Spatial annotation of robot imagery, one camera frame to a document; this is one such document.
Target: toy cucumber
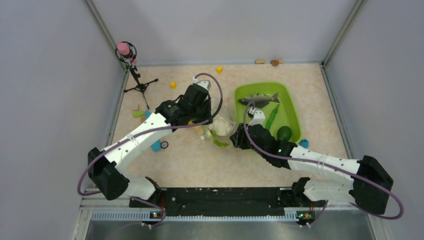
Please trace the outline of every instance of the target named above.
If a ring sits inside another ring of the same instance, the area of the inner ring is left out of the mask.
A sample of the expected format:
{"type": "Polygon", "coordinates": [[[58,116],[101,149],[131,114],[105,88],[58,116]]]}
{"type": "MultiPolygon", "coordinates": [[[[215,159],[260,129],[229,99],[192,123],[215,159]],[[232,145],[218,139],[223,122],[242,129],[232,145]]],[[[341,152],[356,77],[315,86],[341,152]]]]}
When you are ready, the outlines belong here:
{"type": "Polygon", "coordinates": [[[276,118],[276,115],[277,115],[277,113],[278,113],[278,107],[279,107],[280,105],[278,104],[275,108],[274,108],[274,110],[272,110],[272,112],[271,112],[271,114],[269,115],[269,118],[268,118],[268,121],[266,122],[266,129],[270,129],[271,128],[271,125],[273,124],[273,121],[274,121],[274,119],[276,118]]]}

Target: green toy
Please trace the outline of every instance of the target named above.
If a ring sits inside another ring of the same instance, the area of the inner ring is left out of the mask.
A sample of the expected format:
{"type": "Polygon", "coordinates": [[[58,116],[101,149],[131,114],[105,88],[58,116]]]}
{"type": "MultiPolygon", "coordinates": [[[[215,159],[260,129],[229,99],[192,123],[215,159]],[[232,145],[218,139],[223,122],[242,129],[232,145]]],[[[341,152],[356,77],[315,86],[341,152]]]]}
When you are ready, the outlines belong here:
{"type": "Polygon", "coordinates": [[[218,146],[220,148],[224,148],[224,147],[230,145],[230,144],[228,144],[226,142],[220,142],[220,141],[218,141],[218,135],[217,135],[217,133],[214,130],[209,130],[209,132],[210,132],[210,134],[212,134],[212,136],[213,136],[213,143],[216,146],[218,146]]]}
{"type": "Polygon", "coordinates": [[[145,114],[145,111],[135,111],[135,112],[132,113],[132,116],[134,118],[139,118],[139,117],[143,116],[144,114],[145,114]]]}
{"type": "Polygon", "coordinates": [[[292,129],[289,126],[282,126],[278,129],[277,140],[289,141],[292,138],[292,129]]]}
{"type": "Polygon", "coordinates": [[[266,129],[270,129],[271,125],[273,124],[274,119],[276,118],[276,115],[278,113],[279,104],[272,110],[271,114],[269,115],[268,121],[266,122],[266,129]]]}

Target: gray wall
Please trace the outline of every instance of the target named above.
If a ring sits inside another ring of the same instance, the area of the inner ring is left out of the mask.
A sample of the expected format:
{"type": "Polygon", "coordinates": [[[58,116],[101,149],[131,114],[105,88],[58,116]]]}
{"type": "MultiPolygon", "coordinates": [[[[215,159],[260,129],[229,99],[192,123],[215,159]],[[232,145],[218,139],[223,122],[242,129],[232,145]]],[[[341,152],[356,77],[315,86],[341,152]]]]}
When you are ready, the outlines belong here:
{"type": "Polygon", "coordinates": [[[0,239],[69,239],[123,71],[81,0],[0,3],[0,239]]]}
{"type": "Polygon", "coordinates": [[[324,59],[356,0],[94,0],[141,65],[324,59]]]}
{"type": "Polygon", "coordinates": [[[356,156],[375,156],[405,205],[395,239],[423,236],[423,12],[422,0],[368,1],[328,68],[356,156]]]}

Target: green tray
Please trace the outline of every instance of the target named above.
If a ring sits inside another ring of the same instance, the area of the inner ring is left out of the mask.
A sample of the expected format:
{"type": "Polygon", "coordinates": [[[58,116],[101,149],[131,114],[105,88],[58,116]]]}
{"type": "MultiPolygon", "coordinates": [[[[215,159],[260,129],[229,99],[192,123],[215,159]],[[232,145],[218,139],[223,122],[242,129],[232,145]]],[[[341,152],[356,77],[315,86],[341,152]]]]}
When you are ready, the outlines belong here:
{"type": "Polygon", "coordinates": [[[299,143],[302,139],[302,128],[301,123],[299,122],[298,113],[296,107],[293,104],[292,97],[290,96],[289,90],[286,86],[279,82],[257,82],[252,84],[246,84],[239,86],[234,91],[234,107],[235,107],[235,116],[238,124],[243,123],[243,114],[245,113],[246,106],[239,103],[239,99],[245,98],[253,94],[266,94],[272,96],[275,93],[278,93],[278,100],[280,103],[271,101],[268,105],[261,108],[263,113],[266,116],[265,121],[263,121],[263,127],[267,124],[268,117],[275,107],[279,104],[278,112],[272,122],[270,133],[276,138],[277,131],[282,126],[289,126],[292,131],[292,136],[290,142],[299,143]]]}

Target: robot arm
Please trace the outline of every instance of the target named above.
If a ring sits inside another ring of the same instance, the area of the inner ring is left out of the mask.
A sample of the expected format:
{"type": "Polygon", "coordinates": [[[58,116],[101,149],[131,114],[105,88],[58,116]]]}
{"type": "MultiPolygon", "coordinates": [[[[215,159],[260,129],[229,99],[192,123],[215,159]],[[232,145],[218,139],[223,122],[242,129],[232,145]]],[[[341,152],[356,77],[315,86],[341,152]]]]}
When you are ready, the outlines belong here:
{"type": "MultiPolygon", "coordinates": [[[[118,142],[101,150],[106,151],[120,142],[127,141],[101,157],[88,172],[90,179],[107,200],[114,200],[121,195],[147,200],[156,190],[160,191],[150,179],[129,176],[126,169],[146,148],[176,130],[168,128],[152,131],[153,129],[183,126],[189,121],[200,123],[211,120],[209,96],[211,83],[208,80],[197,82],[194,79],[193,81],[194,83],[187,88],[185,94],[179,96],[178,102],[173,100],[162,102],[140,126],[118,142]],[[137,138],[134,137],[142,132],[146,133],[137,138]]],[[[90,164],[99,156],[101,151],[93,148],[88,153],[88,163],[90,164]]]]}
{"type": "Polygon", "coordinates": [[[325,179],[310,179],[302,177],[292,186],[293,194],[299,203],[305,205],[310,201],[330,200],[337,202],[356,203],[362,209],[374,213],[384,214],[389,195],[375,187],[343,172],[334,170],[324,164],[336,166],[339,169],[369,179],[387,190],[392,189],[393,180],[378,161],[365,155],[362,160],[344,159],[328,156],[303,148],[302,146],[283,140],[276,140],[266,128],[262,127],[265,120],[264,113],[258,108],[251,108],[248,115],[252,118],[248,124],[248,133],[253,142],[261,149],[273,155],[307,159],[318,162],[282,160],[258,151],[247,139],[243,124],[240,124],[236,133],[230,139],[236,148],[253,149],[267,162],[277,168],[308,171],[325,179]]]}

